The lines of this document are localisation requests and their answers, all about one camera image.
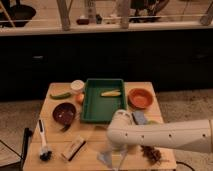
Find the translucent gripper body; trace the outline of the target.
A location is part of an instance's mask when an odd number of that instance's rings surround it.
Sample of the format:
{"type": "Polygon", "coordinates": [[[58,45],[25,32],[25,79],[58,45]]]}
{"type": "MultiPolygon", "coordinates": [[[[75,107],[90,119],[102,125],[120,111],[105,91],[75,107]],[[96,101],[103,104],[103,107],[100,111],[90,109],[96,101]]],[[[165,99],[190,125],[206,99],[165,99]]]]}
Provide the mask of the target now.
{"type": "Polygon", "coordinates": [[[110,151],[111,166],[113,168],[120,168],[126,155],[127,155],[126,147],[122,147],[120,149],[112,148],[110,151]]]}

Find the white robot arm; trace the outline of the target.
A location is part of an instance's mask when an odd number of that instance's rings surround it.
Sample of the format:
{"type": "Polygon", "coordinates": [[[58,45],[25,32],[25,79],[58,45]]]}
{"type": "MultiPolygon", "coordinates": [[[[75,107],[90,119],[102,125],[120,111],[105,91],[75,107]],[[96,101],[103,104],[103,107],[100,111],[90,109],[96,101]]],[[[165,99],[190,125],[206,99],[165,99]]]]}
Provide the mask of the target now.
{"type": "Polygon", "coordinates": [[[149,124],[139,111],[117,110],[107,128],[111,147],[154,146],[200,153],[213,153],[213,120],[149,124]]]}

